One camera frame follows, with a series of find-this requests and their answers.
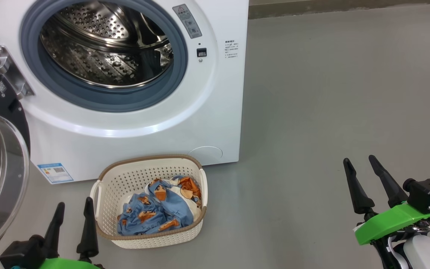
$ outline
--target instruction sticker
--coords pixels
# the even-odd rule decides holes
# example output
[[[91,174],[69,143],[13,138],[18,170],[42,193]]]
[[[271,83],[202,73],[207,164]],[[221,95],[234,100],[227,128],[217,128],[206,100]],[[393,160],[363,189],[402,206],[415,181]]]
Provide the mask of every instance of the instruction sticker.
[[[39,164],[37,167],[51,184],[74,181],[61,163]]]
[[[193,39],[202,36],[202,32],[200,32],[200,28],[198,27],[198,24],[193,18],[193,16],[191,15],[190,10],[188,10],[187,5],[179,5],[176,7],[172,7],[172,9],[175,11],[175,13],[177,13],[177,16],[186,27],[190,38]]]
[[[239,56],[239,43],[235,40],[225,41],[225,59]]]

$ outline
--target door hinge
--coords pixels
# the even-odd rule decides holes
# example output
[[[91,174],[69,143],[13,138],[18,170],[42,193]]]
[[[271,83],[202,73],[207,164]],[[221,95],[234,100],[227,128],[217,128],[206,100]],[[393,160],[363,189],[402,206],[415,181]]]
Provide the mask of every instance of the door hinge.
[[[34,95],[33,90],[14,63],[4,46],[0,46],[0,75],[3,75],[16,92],[18,100]]]

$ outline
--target clothes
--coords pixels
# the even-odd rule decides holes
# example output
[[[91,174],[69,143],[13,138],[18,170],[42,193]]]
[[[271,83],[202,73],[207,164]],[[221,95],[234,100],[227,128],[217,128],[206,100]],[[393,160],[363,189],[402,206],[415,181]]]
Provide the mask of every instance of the clothes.
[[[120,235],[144,235],[159,232],[167,222],[163,208],[147,194],[134,194],[118,216],[117,232]]]
[[[118,216],[120,235],[143,235],[191,225],[201,213],[201,192],[190,177],[156,179],[134,194]]]
[[[187,199],[194,201],[198,208],[202,207],[202,193],[198,188],[197,184],[190,177],[176,176],[169,180],[170,184],[179,186],[181,188],[181,193]]]
[[[170,180],[156,179],[145,187],[145,192],[154,195],[165,212],[180,219],[181,226],[186,227],[198,218],[201,210],[196,202],[191,200],[192,191],[183,191],[178,185],[172,185],[178,182],[176,177]]]

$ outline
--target white plastic basket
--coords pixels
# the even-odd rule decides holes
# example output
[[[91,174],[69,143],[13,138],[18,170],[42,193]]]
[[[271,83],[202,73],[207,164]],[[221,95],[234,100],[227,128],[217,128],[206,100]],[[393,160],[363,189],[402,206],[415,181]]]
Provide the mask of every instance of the white plastic basket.
[[[153,235],[121,236],[117,233],[117,216],[133,194],[144,191],[154,179],[184,175],[196,180],[202,192],[202,213],[190,226]],[[159,155],[116,162],[107,167],[91,189],[97,232],[123,248],[164,247],[195,238],[202,228],[207,210],[207,178],[200,163],[187,155]]]

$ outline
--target concrete floor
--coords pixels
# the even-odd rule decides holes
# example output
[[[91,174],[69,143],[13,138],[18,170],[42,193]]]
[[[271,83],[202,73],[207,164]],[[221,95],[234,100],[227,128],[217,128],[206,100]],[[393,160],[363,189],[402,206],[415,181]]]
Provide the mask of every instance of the concrete floor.
[[[200,235],[146,250],[100,238],[93,261],[107,269],[379,269],[375,249],[356,243],[352,228],[362,216],[342,165],[351,158],[384,211],[369,154],[400,184],[430,177],[430,5],[250,21],[241,158],[206,168]],[[0,253],[43,235],[64,201],[59,252],[76,259],[92,184],[51,186],[33,169]]]

